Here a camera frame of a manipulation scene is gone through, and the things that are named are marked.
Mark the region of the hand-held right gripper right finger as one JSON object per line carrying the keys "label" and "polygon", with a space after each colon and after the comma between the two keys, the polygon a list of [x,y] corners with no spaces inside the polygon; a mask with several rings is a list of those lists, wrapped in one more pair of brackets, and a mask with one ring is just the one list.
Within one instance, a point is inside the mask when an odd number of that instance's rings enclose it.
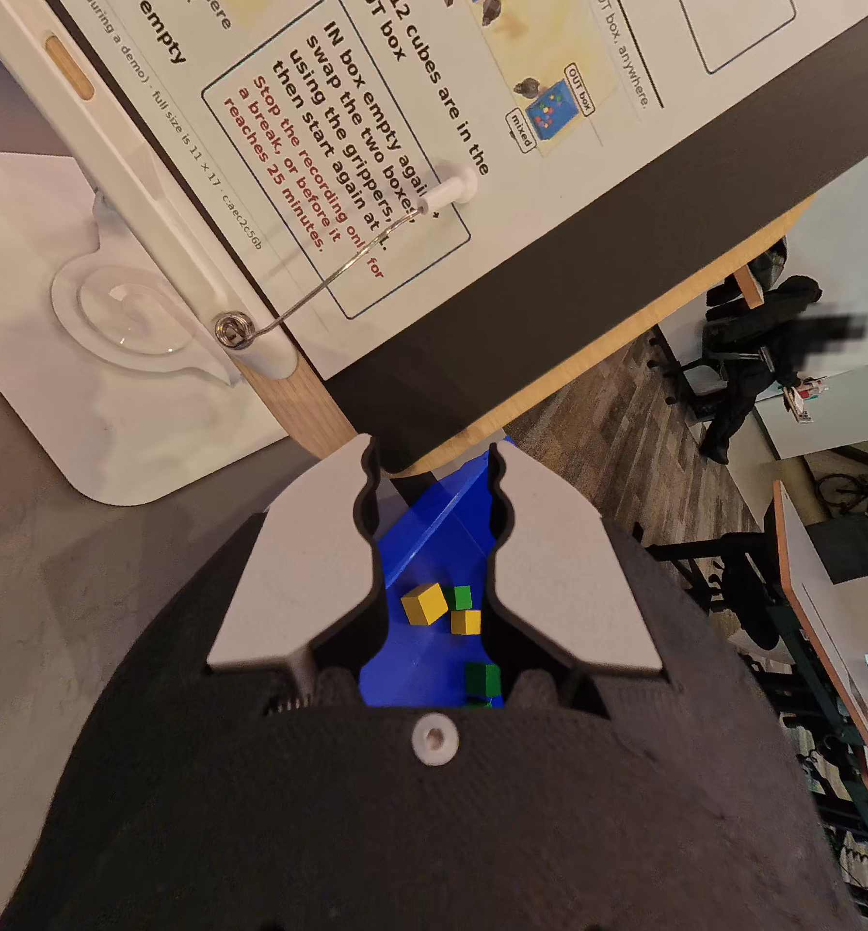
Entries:
{"label": "hand-held right gripper right finger", "polygon": [[555,472],[508,441],[489,450],[492,495],[483,645],[506,672],[538,659],[658,676],[664,664],[603,519]]}

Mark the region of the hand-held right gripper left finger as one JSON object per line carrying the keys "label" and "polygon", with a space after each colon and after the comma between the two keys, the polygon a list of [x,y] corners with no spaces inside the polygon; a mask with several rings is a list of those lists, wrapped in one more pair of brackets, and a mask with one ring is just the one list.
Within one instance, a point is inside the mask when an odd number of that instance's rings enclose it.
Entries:
{"label": "hand-held right gripper left finger", "polygon": [[358,676],[386,641],[377,444],[359,434],[290,483],[265,512],[207,657],[216,672]]}

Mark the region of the blue plastic bin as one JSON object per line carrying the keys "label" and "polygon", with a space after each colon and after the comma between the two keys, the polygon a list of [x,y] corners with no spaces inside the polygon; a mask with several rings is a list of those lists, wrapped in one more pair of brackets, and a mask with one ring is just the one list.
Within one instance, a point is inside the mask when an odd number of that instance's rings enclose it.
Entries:
{"label": "blue plastic bin", "polygon": [[421,495],[379,540],[388,635],[359,674],[369,706],[463,706],[464,663],[491,662],[481,636],[454,636],[450,613],[431,626],[410,626],[401,596],[437,582],[450,599],[453,586],[471,587],[480,610],[487,558],[495,544],[489,526],[492,495],[489,454],[466,462]]}

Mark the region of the black office chair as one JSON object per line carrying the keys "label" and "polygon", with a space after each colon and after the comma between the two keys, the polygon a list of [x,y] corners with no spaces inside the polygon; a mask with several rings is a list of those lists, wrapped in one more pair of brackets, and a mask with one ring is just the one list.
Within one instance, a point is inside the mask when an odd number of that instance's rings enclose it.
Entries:
{"label": "black office chair", "polygon": [[767,506],[764,526],[755,531],[730,531],[712,540],[650,545],[657,562],[668,562],[690,584],[687,594],[704,611],[731,611],[750,640],[768,653],[784,640],[771,610],[783,603],[773,506]]}
{"label": "black office chair", "polygon": [[729,366],[753,363],[762,372],[776,372],[775,362],[764,343],[748,351],[732,345],[731,338],[725,336],[724,331],[735,327],[730,319],[706,321],[695,356],[688,361],[676,355],[668,334],[661,326],[652,330],[649,344],[657,349],[659,357],[650,359],[648,366],[669,385],[666,404],[683,408],[690,425],[705,425],[711,420],[727,388]]}

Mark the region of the white desk with wooden edge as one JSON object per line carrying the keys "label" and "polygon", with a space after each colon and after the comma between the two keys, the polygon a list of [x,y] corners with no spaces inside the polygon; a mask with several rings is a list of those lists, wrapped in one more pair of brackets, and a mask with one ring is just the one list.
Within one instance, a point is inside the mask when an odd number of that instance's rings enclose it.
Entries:
{"label": "white desk with wooden edge", "polygon": [[772,500],[782,589],[868,748],[868,665],[852,617],[781,480]]}

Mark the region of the black monitor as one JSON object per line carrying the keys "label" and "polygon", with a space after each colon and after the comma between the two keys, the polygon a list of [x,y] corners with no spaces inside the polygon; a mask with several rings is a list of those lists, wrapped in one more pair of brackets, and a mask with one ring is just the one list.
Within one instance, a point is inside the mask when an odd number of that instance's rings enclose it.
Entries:
{"label": "black monitor", "polygon": [[849,514],[805,529],[834,584],[868,577],[868,517]]}

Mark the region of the bicycle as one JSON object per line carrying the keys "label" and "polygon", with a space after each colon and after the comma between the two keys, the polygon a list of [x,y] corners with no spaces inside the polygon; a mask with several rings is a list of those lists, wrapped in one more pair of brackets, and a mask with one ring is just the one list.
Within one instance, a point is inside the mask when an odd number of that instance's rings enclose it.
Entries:
{"label": "bicycle", "polygon": [[868,477],[847,473],[830,473],[814,483],[820,502],[840,516],[868,515]]}

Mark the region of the white and red device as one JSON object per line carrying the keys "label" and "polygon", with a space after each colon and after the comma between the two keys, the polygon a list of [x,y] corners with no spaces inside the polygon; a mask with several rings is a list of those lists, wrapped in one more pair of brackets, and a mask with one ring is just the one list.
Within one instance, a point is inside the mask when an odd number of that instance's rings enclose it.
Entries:
{"label": "white and red device", "polygon": [[781,397],[785,410],[798,425],[813,423],[807,404],[829,389],[828,378],[805,379],[796,386],[783,386]]}

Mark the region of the clear suction cup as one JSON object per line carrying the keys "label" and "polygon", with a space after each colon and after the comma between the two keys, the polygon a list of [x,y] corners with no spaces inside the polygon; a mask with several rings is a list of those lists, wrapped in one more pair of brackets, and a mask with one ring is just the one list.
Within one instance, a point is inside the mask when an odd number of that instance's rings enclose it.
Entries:
{"label": "clear suction cup", "polygon": [[66,332],[104,362],[147,375],[194,370],[230,387],[241,381],[237,366],[156,269],[83,255],[55,274],[50,297]]}

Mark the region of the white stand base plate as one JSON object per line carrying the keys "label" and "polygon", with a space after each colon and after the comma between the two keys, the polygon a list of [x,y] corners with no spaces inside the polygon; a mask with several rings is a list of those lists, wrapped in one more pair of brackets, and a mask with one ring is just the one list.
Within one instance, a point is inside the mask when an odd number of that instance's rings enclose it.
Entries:
{"label": "white stand base plate", "polygon": [[93,253],[161,273],[72,158],[0,153],[0,391],[79,493],[146,504],[287,435],[243,378],[139,374],[83,349],[50,287]]}

